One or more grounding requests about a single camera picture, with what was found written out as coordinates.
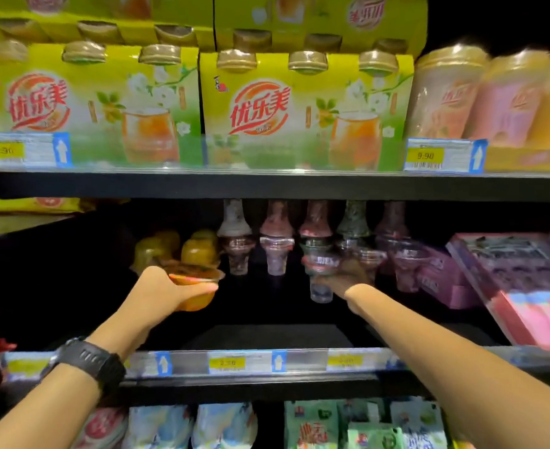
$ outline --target black watch band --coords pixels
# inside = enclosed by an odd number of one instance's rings
[[[103,396],[114,392],[125,376],[125,367],[118,355],[81,338],[71,339],[59,348],[42,377],[46,377],[57,364],[68,364],[86,372],[98,381]]]

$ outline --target white arrow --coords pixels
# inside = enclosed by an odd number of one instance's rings
[[[63,140],[59,140],[59,143],[56,146],[56,150],[59,152],[59,162],[62,164],[67,163],[67,145]]]
[[[474,164],[472,166],[472,170],[479,170],[481,167],[482,162],[482,148],[478,147],[476,150],[476,153],[474,154]]]
[[[167,369],[169,368],[169,362],[167,362],[165,356],[160,357],[159,366],[160,366],[160,372],[162,374],[166,373]]]

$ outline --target yellow jelly cup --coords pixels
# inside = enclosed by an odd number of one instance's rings
[[[195,285],[203,282],[218,283],[225,273],[219,269],[207,268],[196,264],[186,264],[170,262],[170,265],[165,268],[169,274],[169,278],[176,285]],[[182,302],[177,310],[184,312],[195,312],[204,309],[214,298],[214,292],[204,293],[199,296],[191,297]]]

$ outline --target black shelf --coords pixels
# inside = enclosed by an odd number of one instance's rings
[[[31,196],[550,202],[550,175],[215,169],[0,172],[0,198]]]

